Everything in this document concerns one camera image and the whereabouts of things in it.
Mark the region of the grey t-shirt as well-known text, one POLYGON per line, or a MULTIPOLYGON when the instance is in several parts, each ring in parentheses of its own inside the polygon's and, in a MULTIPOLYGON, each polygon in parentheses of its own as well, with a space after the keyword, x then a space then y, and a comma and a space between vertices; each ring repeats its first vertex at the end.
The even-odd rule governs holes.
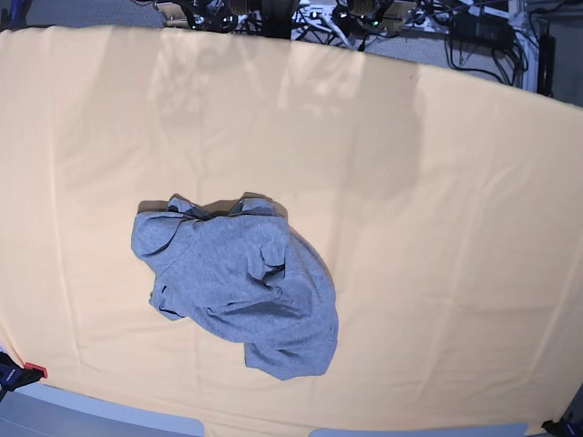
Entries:
POLYGON ((279 380, 327 372, 339 329, 332 278, 276 202, 145 200, 131 248, 154 273, 149 302, 166 318, 242 344, 248 367, 279 380))

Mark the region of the yellow tablecloth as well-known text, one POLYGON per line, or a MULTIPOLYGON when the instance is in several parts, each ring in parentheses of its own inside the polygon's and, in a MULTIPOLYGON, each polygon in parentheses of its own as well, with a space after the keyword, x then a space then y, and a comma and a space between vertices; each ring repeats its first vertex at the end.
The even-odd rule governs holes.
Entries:
POLYGON ((1 34, 1 344, 211 436, 562 415, 582 382, 582 112, 356 51, 178 29, 1 34), (320 378, 148 302, 138 205, 282 204, 337 290, 320 378))

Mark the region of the white power strip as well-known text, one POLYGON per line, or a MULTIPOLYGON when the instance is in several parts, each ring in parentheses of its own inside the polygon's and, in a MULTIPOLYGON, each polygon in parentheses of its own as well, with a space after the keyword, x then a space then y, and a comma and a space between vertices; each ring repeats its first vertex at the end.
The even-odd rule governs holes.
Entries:
POLYGON ((324 21, 331 19, 333 10, 338 6, 346 6, 345 1, 301 1, 298 10, 293 13, 292 18, 296 21, 324 21))

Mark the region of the black power adapter box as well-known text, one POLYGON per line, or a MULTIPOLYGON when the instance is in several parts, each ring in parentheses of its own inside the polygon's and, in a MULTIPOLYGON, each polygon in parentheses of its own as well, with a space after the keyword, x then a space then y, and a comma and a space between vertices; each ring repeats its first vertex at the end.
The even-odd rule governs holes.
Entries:
POLYGON ((478 46, 506 50, 515 42, 515 30, 500 17, 457 14, 452 19, 451 36, 478 46))

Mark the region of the red and black clamp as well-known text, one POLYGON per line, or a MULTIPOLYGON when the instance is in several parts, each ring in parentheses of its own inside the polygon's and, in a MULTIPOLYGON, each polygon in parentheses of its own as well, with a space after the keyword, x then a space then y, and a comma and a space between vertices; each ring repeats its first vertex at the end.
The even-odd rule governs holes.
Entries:
POLYGON ((21 367, 13 361, 7 353, 2 351, 0 375, 0 401, 2 401, 8 392, 15 391, 26 385, 46 379, 47 370, 42 366, 37 366, 32 363, 25 363, 24 366, 21 367))

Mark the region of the black clamp right corner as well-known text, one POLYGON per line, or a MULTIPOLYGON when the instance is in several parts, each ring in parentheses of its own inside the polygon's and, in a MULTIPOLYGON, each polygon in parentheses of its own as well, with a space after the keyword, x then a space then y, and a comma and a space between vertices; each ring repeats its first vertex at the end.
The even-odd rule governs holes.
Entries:
POLYGON ((542 429, 551 436, 582 437, 582 418, 574 412, 567 412, 558 422, 543 422, 542 429))

